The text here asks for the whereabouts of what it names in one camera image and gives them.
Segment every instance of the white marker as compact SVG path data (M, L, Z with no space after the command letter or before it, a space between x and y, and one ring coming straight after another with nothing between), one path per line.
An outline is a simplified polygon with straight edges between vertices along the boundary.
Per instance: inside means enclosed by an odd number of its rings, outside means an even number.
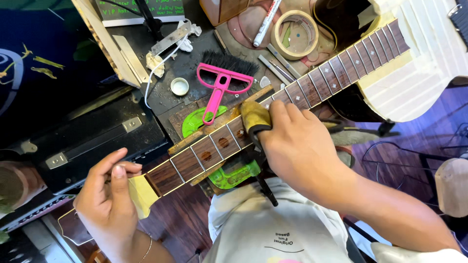
M271 4L271 7L268 10L266 17L263 20L262 26L258 30L258 34L254 39L254 47L260 46L260 43L265 37L266 31L270 27L271 21L273 20L273 17L275 16L276 11L278 10L279 4L281 4L281 0L274 0L273 3Z

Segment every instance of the person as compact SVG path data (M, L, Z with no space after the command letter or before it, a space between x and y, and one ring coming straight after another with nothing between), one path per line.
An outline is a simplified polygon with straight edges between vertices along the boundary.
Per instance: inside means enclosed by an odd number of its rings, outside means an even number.
M372 244L380 263L468 262L428 206L344 165L313 113L274 101L270 115L272 130L258 137L278 175L267 183L279 205L273 207L257 183L214 196L208 213L213 246L204 262L351 262L338 212L366 222L394 244ZM137 230L127 178L141 175L141 165L120 161L126 153L115 151L90 169L76 211L111 262L174 262L167 249Z

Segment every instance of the masking tape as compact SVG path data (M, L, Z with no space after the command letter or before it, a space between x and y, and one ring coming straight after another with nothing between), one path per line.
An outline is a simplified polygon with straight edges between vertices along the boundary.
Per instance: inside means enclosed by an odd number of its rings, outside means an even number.
M307 47L303 52L292 52L282 44L282 39L280 39L279 35L279 27L282 23L289 21L298 23L307 32ZM314 50L318 43L318 36L319 30L312 17L302 11L291 10L284 13L275 23L275 26L271 31L271 44L283 57L290 60L298 60Z

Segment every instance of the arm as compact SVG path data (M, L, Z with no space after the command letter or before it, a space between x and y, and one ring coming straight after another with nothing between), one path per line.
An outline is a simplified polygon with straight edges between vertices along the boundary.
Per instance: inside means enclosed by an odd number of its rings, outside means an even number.
M300 194L363 220L402 248L421 252L460 250L444 222L429 207L345 166L327 129L313 113L274 101L270 115L273 129L258 135L268 163Z
M73 205L97 245L113 263L175 262L159 242L137 230L138 216L130 198L128 178L141 175L141 165L121 161L122 148L107 155L89 170Z

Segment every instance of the guitar neck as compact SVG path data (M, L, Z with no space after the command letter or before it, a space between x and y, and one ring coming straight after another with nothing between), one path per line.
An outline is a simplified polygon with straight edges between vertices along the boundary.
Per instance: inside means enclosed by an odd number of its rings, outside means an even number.
M409 49L398 27L398 21L394 20L260 104L269 109L271 102L281 100L284 103L294 103L300 110L308 110ZM241 116L238 116L148 171L145 177L157 195L162 197L251 144Z

